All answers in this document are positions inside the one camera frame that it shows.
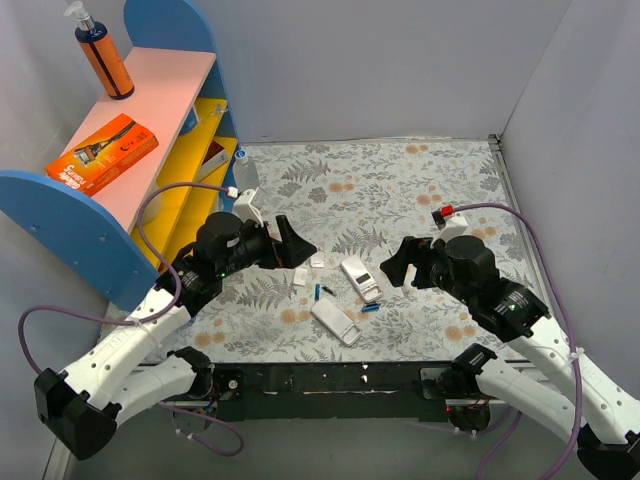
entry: orange box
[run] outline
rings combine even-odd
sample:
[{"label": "orange box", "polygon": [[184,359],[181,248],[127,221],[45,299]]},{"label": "orange box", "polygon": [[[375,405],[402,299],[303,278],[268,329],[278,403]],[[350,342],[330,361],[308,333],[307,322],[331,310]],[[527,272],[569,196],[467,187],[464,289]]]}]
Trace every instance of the orange box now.
[{"label": "orange box", "polygon": [[47,165],[47,176],[92,196],[157,146],[153,133],[121,113]]}]

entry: gray floor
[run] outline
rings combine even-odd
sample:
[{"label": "gray floor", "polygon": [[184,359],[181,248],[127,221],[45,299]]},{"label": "gray floor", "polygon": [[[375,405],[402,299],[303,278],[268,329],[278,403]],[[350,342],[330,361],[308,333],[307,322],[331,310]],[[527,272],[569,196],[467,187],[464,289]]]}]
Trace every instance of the gray floor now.
[{"label": "gray floor", "polygon": [[[434,479],[474,478],[482,455],[500,433],[477,441],[422,429],[408,420],[260,420],[239,423],[245,451],[222,458],[174,432],[171,415],[153,409],[127,422],[98,455],[74,462],[70,480],[164,479]],[[211,441],[232,438],[215,427]],[[494,457],[485,480],[536,479],[563,444],[523,419]],[[577,458],[555,477],[588,479]]]}]

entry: blue battery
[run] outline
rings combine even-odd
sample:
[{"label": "blue battery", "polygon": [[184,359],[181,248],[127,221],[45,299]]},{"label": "blue battery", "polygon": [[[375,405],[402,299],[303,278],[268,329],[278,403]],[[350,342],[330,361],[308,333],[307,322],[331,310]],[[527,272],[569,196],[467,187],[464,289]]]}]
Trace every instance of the blue battery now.
[{"label": "blue battery", "polygon": [[363,312],[375,312],[377,310],[380,310],[379,303],[370,303],[369,305],[365,305],[364,307],[362,307]]}]

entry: pink shelf board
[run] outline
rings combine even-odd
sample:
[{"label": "pink shelf board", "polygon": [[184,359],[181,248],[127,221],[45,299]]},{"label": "pink shelf board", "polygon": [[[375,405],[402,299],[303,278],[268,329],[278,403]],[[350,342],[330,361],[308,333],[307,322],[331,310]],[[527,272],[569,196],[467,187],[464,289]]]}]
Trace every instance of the pink shelf board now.
[{"label": "pink shelf board", "polygon": [[64,149],[70,150],[120,113],[155,134],[159,145],[93,196],[127,232],[215,58],[207,52],[134,47],[124,62],[135,85],[133,95],[112,100],[104,93]]}]

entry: box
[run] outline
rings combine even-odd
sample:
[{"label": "box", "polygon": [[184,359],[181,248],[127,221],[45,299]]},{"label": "box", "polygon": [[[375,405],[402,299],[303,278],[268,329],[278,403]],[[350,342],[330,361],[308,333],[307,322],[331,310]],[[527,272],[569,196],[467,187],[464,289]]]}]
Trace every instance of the box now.
[{"label": "box", "polygon": [[47,176],[92,196],[157,146],[153,133],[120,114],[47,165]]},{"label": "box", "polygon": [[201,182],[207,175],[228,161],[229,155],[225,148],[215,140],[212,140],[196,175],[196,182]]}]

